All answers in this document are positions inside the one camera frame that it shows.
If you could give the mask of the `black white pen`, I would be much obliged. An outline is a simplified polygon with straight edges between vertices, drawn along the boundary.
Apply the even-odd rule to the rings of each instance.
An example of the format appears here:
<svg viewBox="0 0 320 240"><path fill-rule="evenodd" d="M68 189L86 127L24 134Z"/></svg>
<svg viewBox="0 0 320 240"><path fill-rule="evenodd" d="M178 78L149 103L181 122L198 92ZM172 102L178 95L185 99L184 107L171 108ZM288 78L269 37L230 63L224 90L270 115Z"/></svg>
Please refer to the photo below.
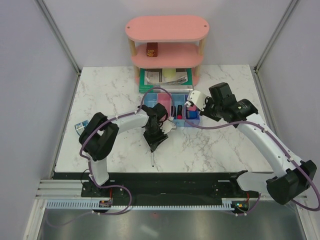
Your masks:
<svg viewBox="0 0 320 240"><path fill-rule="evenodd" d="M154 167L155 166L155 156L154 153L151 153L151 166Z"/></svg>

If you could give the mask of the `purple plastic bin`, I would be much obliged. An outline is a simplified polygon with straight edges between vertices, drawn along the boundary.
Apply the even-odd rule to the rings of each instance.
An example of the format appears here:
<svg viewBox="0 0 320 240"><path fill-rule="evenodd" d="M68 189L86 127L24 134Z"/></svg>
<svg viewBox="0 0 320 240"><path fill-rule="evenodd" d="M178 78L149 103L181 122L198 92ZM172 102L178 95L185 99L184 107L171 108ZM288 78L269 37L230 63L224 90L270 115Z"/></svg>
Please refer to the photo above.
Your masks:
<svg viewBox="0 0 320 240"><path fill-rule="evenodd" d="M185 110L184 110L184 117L186 119L187 119L187 109L188 109L188 107L186 107ZM198 112L199 119L194 119L194 120L187 119L187 121L192 123L192 124L194 124L194 125L199 125L200 124L200 111L198 110L198 108L197 108L197 112Z"/></svg>

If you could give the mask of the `pink highlighter marker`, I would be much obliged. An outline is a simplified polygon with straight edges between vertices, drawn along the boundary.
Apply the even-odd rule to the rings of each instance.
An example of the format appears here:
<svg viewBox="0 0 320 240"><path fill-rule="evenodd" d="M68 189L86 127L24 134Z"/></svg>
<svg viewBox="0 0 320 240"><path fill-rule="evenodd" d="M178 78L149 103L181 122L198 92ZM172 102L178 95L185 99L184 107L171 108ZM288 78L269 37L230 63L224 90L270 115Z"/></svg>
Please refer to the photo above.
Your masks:
<svg viewBox="0 0 320 240"><path fill-rule="evenodd" d="M176 112L176 117L177 117L178 120L182 120L183 119L182 110L183 110L183 106L182 105L178 105L177 106L177 112Z"/></svg>

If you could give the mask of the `pink plastic bin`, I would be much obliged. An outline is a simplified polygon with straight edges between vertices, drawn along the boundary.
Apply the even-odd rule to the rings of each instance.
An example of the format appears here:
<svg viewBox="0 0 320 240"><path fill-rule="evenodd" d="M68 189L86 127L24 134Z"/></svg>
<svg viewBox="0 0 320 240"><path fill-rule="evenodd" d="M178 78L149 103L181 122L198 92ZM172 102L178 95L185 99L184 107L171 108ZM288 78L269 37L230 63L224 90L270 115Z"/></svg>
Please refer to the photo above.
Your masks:
<svg viewBox="0 0 320 240"><path fill-rule="evenodd" d="M171 111L171 106L172 106L171 95L168 93L165 93L165 92L158 93L157 94L157 103L160 103L165 107L167 114L170 117L171 113L172 113L172 111Z"/></svg>

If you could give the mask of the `pink eraser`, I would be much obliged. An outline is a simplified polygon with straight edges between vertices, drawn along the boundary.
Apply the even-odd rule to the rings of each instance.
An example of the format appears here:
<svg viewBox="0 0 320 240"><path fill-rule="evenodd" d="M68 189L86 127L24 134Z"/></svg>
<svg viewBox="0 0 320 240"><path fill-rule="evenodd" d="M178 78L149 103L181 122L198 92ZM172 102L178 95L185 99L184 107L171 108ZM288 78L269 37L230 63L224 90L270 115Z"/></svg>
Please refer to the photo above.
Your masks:
<svg viewBox="0 0 320 240"><path fill-rule="evenodd" d="M196 112L196 111L197 111L197 107L196 107L195 105L190 106L190 107L187 108L187 111L189 111L189 112Z"/></svg>

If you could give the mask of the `blue eraser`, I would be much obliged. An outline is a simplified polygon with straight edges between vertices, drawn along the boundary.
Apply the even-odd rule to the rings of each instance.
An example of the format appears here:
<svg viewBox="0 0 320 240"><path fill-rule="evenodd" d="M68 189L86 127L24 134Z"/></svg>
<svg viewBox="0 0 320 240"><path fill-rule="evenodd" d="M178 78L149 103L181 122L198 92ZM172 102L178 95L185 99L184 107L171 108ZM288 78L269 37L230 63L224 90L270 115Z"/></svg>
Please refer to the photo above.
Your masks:
<svg viewBox="0 0 320 240"><path fill-rule="evenodd" d="M186 112L186 118L188 119L188 120L197 120L197 119L199 119L199 114L198 114L198 112L197 111L187 111Z"/></svg>

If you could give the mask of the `blue highlighter marker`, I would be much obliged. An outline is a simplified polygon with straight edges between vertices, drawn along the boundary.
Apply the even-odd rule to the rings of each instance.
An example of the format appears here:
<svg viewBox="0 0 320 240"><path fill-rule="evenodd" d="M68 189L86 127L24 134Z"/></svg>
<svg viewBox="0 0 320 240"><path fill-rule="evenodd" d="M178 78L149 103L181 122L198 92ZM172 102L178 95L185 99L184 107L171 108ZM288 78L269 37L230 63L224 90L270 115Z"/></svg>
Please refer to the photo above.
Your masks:
<svg viewBox="0 0 320 240"><path fill-rule="evenodd" d="M171 106L171 115L174 119L176 119L177 114L176 114L176 107L174 105Z"/></svg>

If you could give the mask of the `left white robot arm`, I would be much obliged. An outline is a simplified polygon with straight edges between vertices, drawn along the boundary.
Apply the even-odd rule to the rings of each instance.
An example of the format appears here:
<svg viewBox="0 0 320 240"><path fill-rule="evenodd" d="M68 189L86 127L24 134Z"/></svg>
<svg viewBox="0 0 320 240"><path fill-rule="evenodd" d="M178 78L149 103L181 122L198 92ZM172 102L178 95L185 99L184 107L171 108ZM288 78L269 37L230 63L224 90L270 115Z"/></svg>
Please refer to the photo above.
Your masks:
<svg viewBox="0 0 320 240"><path fill-rule="evenodd" d="M136 111L110 119L101 112L94 114L79 136L80 156L88 160L90 178L94 182L92 191L99 197L106 196L110 191L106 158L119 134L143 128L143 137L153 153L168 139L168 135L161 129L168 118L169 113L160 103L154 107L143 104Z"/></svg>

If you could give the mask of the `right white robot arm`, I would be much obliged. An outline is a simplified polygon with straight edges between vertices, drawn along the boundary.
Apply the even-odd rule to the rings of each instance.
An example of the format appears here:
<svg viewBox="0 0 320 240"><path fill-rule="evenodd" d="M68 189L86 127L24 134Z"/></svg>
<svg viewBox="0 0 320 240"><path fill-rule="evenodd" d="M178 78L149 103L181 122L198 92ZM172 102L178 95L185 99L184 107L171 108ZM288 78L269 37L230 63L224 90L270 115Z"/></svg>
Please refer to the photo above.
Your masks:
<svg viewBox="0 0 320 240"><path fill-rule="evenodd" d="M272 173L247 171L239 174L229 184L233 196L240 197L246 191L255 191L269 194L274 201L285 205L309 188L320 195L313 183L316 164L312 160L302 160L289 150L248 99L237 100L226 82L211 86L209 92L210 96L200 103L201 115L233 125L254 144L273 170Z"/></svg>

